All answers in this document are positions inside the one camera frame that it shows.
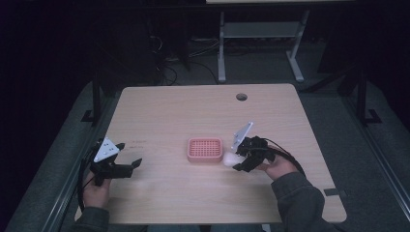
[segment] table top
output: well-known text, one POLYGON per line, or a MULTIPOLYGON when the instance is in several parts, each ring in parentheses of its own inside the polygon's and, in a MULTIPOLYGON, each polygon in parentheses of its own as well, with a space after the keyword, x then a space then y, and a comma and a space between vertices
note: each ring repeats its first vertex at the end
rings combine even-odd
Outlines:
MULTIPOLYGON (((126 143, 117 164, 142 158, 129 179, 113 180, 110 223, 278 222, 272 181, 262 171, 238 172, 187 159, 193 137, 218 137, 230 151, 233 133, 253 121, 248 136, 274 140, 318 187, 335 185, 295 88, 290 84, 126 88, 106 134, 126 143), (248 99, 238 101, 238 94, 248 99)), ((344 221, 338 195, 326 196, 323 218, 344 221)))

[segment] pink plastic container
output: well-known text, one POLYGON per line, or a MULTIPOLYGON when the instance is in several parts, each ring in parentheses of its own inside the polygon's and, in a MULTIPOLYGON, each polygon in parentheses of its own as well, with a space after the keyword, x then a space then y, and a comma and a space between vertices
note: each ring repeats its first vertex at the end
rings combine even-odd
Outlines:
POLYGON ((222 141, 218 138, 192 138, 188 142, 190 162, 220 162, 222 141))

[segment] grommet hole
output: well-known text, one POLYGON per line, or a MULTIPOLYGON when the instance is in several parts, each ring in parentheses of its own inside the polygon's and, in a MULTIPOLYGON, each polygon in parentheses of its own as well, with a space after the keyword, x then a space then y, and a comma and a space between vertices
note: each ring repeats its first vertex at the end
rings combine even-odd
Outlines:
POLYGON ((236 99, 237 99, 238 101, 241 101, 241 102, 246 101, 247 98, 248 98, 248 95, 243 94, 243 93, 236 95, 236 99))

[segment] person's hand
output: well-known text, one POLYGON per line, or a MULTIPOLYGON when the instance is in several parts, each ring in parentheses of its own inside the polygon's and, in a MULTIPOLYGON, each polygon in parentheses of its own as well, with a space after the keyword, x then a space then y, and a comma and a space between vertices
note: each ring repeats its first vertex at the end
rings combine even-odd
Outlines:
POLYGON ((274 161, 269 161, 269 164, 261 163, 256 169, 265 171, 273 181, 285 174, 298 172, 298 169, 292 162, 281 156, 276 156, 274 161))
POLYGON ((111 179, 103 180, 102 185, 98 187, 94 181, 94 173, 90 171, 84 183, 88 183, 83 191, 84 206, 105 208, 108 203, 111 179))

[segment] sleeve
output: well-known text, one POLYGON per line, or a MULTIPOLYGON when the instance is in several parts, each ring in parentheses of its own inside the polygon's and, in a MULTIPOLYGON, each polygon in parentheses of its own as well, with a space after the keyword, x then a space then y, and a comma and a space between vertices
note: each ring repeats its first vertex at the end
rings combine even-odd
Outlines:
POLYGON ((278 210, 286 231, 337 231, 322 218, 325 198, 304 175, 286 174, 272 183, 278 210))
POLYGON ((108 230, 109 211, 86 207, 81 217, 71 227, 72 232, 106 232, 108 230))

